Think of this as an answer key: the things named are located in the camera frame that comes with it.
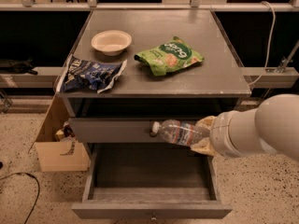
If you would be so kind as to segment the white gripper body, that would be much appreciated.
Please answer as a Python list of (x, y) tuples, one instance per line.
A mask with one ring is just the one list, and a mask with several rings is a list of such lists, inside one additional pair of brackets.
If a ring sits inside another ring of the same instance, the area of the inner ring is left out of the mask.
[(240, 152), (229, 134), (229, 126), (236, 111), (223, 112), (214, 118), (210, 129), (210, 143), (214, 149), (226, 158), (243, 158), (245, 154)]

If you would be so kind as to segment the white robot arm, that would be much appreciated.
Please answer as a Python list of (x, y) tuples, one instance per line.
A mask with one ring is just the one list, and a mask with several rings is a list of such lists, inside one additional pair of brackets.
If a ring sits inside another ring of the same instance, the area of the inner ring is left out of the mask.
[(210, 135), (191, 150), (226, 158), (283, 154), (299, 161), (299, 96), (280, 94), (247, 111), (223, 112), (200, 119), (196, 126)]

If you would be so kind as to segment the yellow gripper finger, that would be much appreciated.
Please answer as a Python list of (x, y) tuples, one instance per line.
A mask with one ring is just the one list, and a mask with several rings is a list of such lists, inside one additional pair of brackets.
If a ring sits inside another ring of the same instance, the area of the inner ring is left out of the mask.
[(208, 156), (216, 156), (217, 152), (211, 145), (209, 138), (204, 138), (197, 144), (191, 145), (191, 150)]
[(215, 119), (216, 119), (215, 116), (208, 116), (208, 117), (202, 118), (196, 122), (195, 126), (199, 127), (199, 128), (206, 128), (208, 130), (211, 130)]

